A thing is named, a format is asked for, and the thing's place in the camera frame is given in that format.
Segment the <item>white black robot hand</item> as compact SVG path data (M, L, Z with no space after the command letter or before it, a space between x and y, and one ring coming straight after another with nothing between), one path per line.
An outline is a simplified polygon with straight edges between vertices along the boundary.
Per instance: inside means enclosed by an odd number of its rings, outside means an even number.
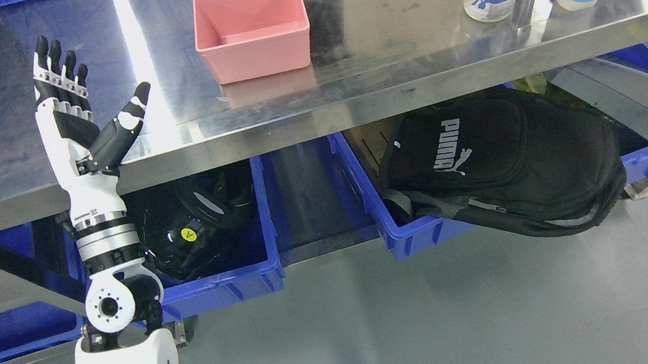
M93 119L87 66L57 40L38 36L32 59L35 120L58 185L70 197L73 229L124 218L119 166L142 131L151 85L142 81L104 125Z

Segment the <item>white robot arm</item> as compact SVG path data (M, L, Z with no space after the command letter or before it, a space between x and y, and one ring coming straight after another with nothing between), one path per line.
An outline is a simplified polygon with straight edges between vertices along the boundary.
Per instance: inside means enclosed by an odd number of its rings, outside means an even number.
M73 234L89 276L75 364L179 364L164 327L163 285L126 212L77 218Z

